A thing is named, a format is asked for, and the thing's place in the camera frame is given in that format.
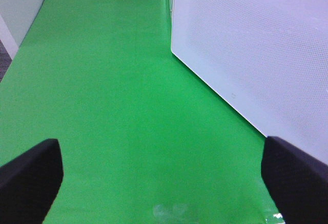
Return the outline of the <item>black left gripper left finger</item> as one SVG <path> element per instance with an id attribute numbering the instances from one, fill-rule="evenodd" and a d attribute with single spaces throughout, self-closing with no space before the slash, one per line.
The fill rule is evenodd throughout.
<path id="1" fill-rule="evenodd" d="M 60 145 L 54 138 L 1 166 L 1 223 L 42 223 L 63 177 Z"/>

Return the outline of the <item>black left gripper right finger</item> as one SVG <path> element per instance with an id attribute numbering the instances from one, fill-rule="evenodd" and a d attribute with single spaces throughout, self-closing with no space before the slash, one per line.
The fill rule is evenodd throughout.
<path id="1" fill-rule="evenodd" d="M 277 136 L 265 139 L 261 177 L 285 223 L 327 223 L 327 165 Z"/>

